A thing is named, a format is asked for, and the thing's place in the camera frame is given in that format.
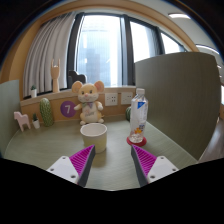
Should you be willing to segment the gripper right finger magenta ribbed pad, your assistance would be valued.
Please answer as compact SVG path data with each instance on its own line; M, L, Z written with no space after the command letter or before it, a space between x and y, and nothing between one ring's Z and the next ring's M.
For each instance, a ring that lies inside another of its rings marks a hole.
M154 156L139 146L131 146L137 178L141 187L157 181L178 170L165 156Z

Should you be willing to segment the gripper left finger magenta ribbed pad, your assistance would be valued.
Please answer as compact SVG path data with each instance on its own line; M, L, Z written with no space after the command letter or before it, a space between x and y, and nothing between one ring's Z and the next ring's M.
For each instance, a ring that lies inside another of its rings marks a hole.
M95 146L90 145L70 157L61 156L47 171L85 187L94 157Z

